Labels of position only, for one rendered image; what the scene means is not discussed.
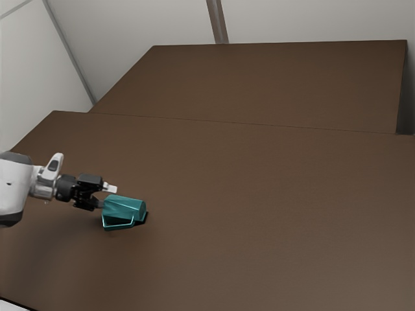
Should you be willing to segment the teal faceted mug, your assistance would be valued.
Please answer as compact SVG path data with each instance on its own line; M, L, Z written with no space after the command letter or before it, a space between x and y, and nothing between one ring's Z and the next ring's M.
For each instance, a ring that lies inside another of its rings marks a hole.
M147 206L142 200L111 194L103 200L101 218L105 231L130 229L145 223Z

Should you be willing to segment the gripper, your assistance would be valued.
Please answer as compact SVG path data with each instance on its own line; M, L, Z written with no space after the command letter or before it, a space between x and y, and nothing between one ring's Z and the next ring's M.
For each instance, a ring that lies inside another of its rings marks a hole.
M61 202L73 200L73 207L94 211L104 207L104 201L93 195L100 191L117 192L117 186L104 182L101 176L81 174L76 178L72 175L63 174L56 182L54 197Z

